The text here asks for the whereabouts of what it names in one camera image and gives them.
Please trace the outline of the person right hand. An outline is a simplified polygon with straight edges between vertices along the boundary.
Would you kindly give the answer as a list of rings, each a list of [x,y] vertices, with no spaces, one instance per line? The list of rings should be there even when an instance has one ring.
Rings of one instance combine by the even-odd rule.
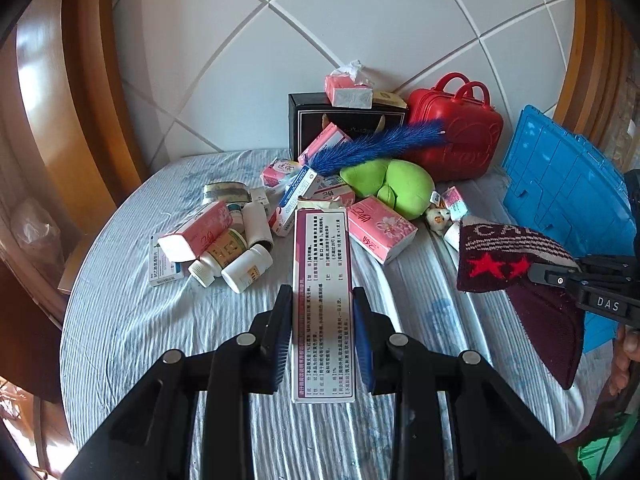
[[[608,392],[611,396],[617,396],[627,387],[630,376],[629,367],[631,363],[639,361],[639,331],[626,325],[618,326],[614,342],[611,376],[608,380]]]

